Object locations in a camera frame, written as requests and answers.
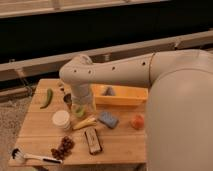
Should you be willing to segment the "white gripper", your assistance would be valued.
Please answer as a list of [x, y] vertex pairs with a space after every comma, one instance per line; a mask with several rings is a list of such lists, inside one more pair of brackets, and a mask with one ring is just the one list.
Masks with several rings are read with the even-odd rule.
[[90, 84], [71, 85], [72, 101], [79, 105], [90, 104], [93, 92]]

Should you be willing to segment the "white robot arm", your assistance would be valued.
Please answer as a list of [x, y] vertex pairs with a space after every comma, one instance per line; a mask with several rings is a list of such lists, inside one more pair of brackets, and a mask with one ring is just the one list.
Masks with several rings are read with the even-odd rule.
[[78, 55], [59, 75], [80, 104], [92, 100], [92, 83], [147, 88], [148, 171], [213, 171], [212, 53], [164, 51], [99, 64]]

